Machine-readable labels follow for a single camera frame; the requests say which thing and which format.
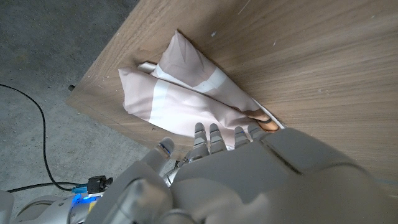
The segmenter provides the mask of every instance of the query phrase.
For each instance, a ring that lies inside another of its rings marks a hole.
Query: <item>black wire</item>
[[[53,183],[53,185],[55,185],[56,187],[58,187],[59,189],[64,190],[64,191],[72,191],[72,189],[66,189],[65,187],[61,187],[54,180],[54,178],[51,175],[49,165],[47,164],[47,156],[45,155],[45,119],[44,119],[44,113],[43,113],[42,108],[39,106],[38,103],[36,103],[35,100],[33,100],[30,96],[26,95],[25,93],[13,88],[13,87],[7,86],[7,85],[0,84],[0,86],[6,87],[6,88],[10,88],[12,90],[15,90],[15,91],[19,92],[20,94],[22,94],[22,95],[26,96],[28,99],[30,99],[38,107],[38,109],[40,110],[40,113],[42,114],[42,118],[43,118],[43,159],[44,159],[45,169],[47,170],[47,174],[49,175],[49,178],[51,179],[51,182]]]
[[[58,182],[57,184],[74,185],[74,186],[78,185],[77,183],[70,183],[70,182]],[[17,189],[8,190],[8,192],[14,193],[14,192],[18,192],[21,190],[28,190],[28,189],[33,189],[36,187],[45,187],[45,186],[53,186],[53,185],[54,185],[54,183],[34,184],[34,185],[25,186],[25,187],[19,187]]]

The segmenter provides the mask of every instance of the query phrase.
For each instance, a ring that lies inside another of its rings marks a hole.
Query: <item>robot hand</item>
[[[263,131],[259,126],[249,125],[248,131],[250,137],[254,141],[260,141],[262,138],[267,136],[269,133]],[[250,143],[250,140],[246,136],[242,127],[235,128],[235,149],[239,148],[247,143]],[[217,152],[221,152],[227,150],[223,137],[218,129],[217,124],[210,125],[210,146],[208,147],[207,137],[205,127],[202,123],[197,123],[195,125],[195,140],[193,142],[193,150],[187,154],[187,162],[193,162],[197,159],[201,159],[207,155],[214,154]]]

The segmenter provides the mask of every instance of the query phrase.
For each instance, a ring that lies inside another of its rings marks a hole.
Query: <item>pink cloth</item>
[[[227,146],[234,146],[234,129],[247,130],[252,119],[205,95],[159,80],[133,68],[119,69],[124,90],[124,109],[145,121],[183,136],[194,136],[201,122],[210,133],[218,125]]]
[[[210,124],[215,123],[226,145],[233,147],[235,127],[247,131],[249,124],[256,124],[251,118],[265,115],[247,93],[178,32],[151,75],[135,68],[119,69],[119,75],[124,109],[175,134],[193,137],[197,122],[203,123],[209,134]]]

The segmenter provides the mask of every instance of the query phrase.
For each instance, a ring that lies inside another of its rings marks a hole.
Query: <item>concrete floor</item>
[[[1,1],[0,83],[30,95],[47,125],[47,159],[59,182],[117,177],[149,150],[65,104],[137,1]],[[0,189],[50,182],[35,105],[0,86]],[[170,161],[164,172],[171,169]],[[54,186],[13,193],[12,219],[32,199],[71,195]]]

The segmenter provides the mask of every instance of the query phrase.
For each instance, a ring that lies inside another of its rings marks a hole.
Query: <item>wooden table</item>
[[[398,196],[398,1],[141,1],[67,103],[147,147],[170,136],[183,155],[192,139],[125,112],[117,71],[157,62],[176,29],[281,121]]]

